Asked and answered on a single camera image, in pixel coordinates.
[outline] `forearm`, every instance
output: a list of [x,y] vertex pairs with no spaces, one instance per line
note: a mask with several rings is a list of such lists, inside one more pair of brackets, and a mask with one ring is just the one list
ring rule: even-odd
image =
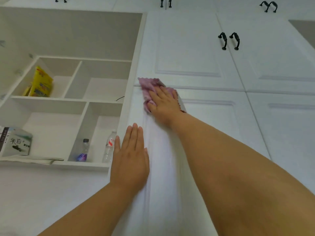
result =
[[133,195],[111,183],[63,216],[39,236],[108,236]]
[[[296,222],[299,216],[314,219],[310,210],[314,210],[314,196],[258,152],[188,114],[180,114],[171,128],[180,138],[219,235],[246,235],[248,229],[264,233],[264,228],[276,232],[271,225],[279,218],[278,229],[283,233],[286,228],[290,235],[294,231],[285,224],[293,218]],[[304,215],[299,215],[299,207]],[[301,223],[297,228],[306,227]]]

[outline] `bottle label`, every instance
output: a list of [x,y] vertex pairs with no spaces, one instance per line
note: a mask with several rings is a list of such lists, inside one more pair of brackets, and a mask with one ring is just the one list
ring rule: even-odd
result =
[[115,139],[109,139],[109,141],[107,142],[106,146],[111,146],[113,147],[115,145]]
[[86,161],[87,158],[88,158],[88,155],[82,153],[78,156],[77,161]]

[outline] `clear plastic bottle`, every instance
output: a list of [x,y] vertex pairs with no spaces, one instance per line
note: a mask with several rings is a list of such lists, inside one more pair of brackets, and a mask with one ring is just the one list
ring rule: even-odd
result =
[[112,130],[112,133],[109,135],[107,139],[105,153],[104,153],[103,161],[102,161],[103,163],[110,163],[113,159],[116,135],[117,135],[117,131],[114,129]]
[[83,139],[83,146],[82,146],[82,151],[81,154],[78,156],[77,161],[83,161],[85,162],[87,157],[88,157],[88,152],[89,152],[89,139]]

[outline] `water bottle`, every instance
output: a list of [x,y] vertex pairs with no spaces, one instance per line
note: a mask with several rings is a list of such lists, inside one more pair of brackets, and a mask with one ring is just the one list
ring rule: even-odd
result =
[[82,161],[86,162],[86,159],[88,157],[88,151],[89,151],[89,139],[83,139],[83,146],[82,146],[82,151],[81,154],[78,156],[77,161]]
[[116,134],[117,134],[117,131],[112,130],[112,133],[109,135],[107,139],[105,153],[104,153],[103,161],[102,161],[103,163],[110,163],[113,158]]

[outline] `black cable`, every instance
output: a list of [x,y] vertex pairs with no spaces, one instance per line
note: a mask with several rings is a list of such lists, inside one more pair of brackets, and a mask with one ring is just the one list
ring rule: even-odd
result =
[[[124,96],[123,96],[124,97]],[[123,97],[121,97],[121,98],[123,98]],[[119,99],[121,99],[121,98],[119,98]],[[118,101],[119,99],[117,99],[116,101]]]

